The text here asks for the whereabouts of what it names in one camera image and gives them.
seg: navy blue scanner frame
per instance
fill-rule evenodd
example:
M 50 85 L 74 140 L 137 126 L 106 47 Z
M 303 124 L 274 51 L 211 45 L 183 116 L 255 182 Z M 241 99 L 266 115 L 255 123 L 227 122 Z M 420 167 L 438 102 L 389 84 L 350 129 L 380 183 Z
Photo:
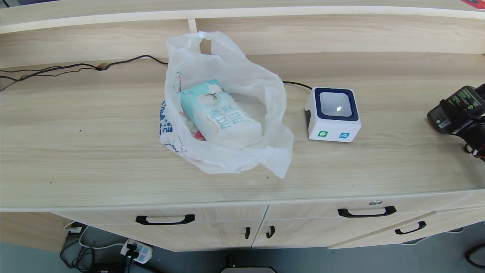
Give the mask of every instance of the navy blue scanner frame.
M 327 93 L 344 93 L 349 98 L 350 109 L 352 115 L 350 117 L 336 117 L 328 116 L 322 112 L 322 104 L 320 103 L 320 94 Z M 357 113 L 356 101 L 352 91 L 348 89 L 338 89 L 338 88 L 316 88 L 315 89 L 315 103 L 317 106 L 317 116 L 321 119 L 334 119 L 334 120 L 347 120 L 347 121 L 357 121 L 359 120 L 359 114 Z

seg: tissue pack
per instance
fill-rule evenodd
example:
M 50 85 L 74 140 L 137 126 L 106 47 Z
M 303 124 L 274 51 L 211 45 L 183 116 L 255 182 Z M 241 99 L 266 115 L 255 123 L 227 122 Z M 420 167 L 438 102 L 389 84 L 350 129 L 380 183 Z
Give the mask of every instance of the tissue pack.
M 262 139 L 261 124 L 250 118 L 217 80 L 180 92 L 182 109 L 209 142 L 244 148 Z

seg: wooden countertop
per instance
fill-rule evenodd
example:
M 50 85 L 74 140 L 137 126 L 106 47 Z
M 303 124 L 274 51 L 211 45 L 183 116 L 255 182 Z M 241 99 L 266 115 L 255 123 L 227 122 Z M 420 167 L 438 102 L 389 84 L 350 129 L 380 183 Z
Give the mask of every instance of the wooden countertop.
M 461 86 L 483 83 L 485 56 L 308 53 L 250 59 L 284 80 L 352 88 L 362 119 L 354 142 L 309 140 L 303 115 L 308 91 L 288 85 L 284 123 L 295 142 L 285 179 L 263 166 L 242 174 L 208 175 L 159 142 L 164 66 L 140 60 L 102 72 L 37 77 L 0 92 L 2 210 L 484 187 L 485 164 L 462 151 L 461 139 L 436 133 L 426 113 Z
M 0 34 L 65 26 L 174 19 L 297 15 L 420 15 L 485 19 L 460 0 L 62 0 L 5 9 Z

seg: red object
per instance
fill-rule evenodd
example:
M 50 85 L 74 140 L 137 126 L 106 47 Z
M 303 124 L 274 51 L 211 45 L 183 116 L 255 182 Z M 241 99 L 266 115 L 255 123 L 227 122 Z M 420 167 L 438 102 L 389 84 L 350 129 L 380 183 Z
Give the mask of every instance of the red object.
M 201 140 L 201 141 L 206 141 L 206 138 L 202 135 L 200 131 L 197 131 L 197 133 L 194 135 L 195 139 Z
M 484 0 L 461 0 L 461 1 L 467 3 L 468 5 L 476 8 L 476 9 L 485 10 L 485 1 Z

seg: blue icon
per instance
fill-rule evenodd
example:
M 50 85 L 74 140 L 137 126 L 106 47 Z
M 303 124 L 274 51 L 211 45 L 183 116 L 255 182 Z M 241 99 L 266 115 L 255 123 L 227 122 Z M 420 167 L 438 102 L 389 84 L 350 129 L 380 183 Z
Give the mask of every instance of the blue icon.
M 350 136 L 350 133 L 341 133 L 339 138 L 348 138 Z

